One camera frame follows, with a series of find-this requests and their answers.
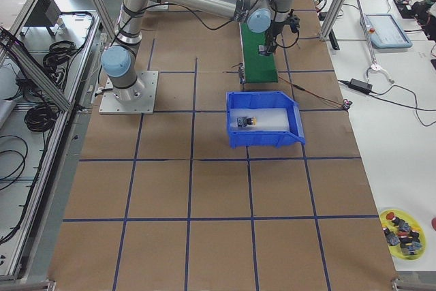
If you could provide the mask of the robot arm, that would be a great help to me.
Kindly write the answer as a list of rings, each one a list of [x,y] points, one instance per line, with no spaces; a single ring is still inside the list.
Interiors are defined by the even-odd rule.
[[[252,33],[261,33],[264,43],[256,49],[270,56],[279,47],[277,36],[284,26],[296,26],[294,0],[123,0],[115,44],[102,55],[102,67],[112,86],[106,89],[116,102],[128,104],[153,99],[156,88],[148,86],[144,75],[134,69],[142,34],[140,26],[147,10],[159,5],[175,5],[239,22]]]

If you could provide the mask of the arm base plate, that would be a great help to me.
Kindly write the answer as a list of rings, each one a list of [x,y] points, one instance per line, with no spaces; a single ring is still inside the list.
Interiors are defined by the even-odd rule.
[[[100,114],[153,114],[158,84],[158,71],[140,71],[136,83],[128,89],[113,87],[108,78],[99,107]]]

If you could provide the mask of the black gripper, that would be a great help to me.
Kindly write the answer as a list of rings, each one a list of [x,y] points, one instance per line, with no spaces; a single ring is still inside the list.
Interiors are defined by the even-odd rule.
[[[265,53],[266,55],[274,54],[277,49],[277,36],[282,33],[283,28],[285,26],[285,21],[276,22],[271,21],[270,26],[267,30],[267,38],[265,39]]]

